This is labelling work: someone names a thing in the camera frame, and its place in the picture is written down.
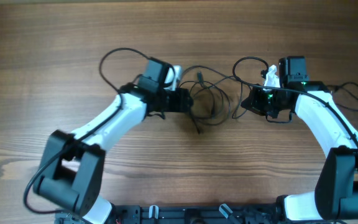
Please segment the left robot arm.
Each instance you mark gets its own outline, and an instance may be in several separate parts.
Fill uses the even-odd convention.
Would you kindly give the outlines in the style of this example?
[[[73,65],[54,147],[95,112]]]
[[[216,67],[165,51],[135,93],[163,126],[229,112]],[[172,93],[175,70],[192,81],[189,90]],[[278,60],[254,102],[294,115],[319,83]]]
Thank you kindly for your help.
[[[115,208],[99,194],[106,154],[145,118],[189,111],[189,92],[178,87],[181,75],[181,66],[150,57],[137,81],[118,88],[114,101],[89,123],[49,136],[24,196],[32,190],[58,205],[57,213],[86,223],[108,223]]]

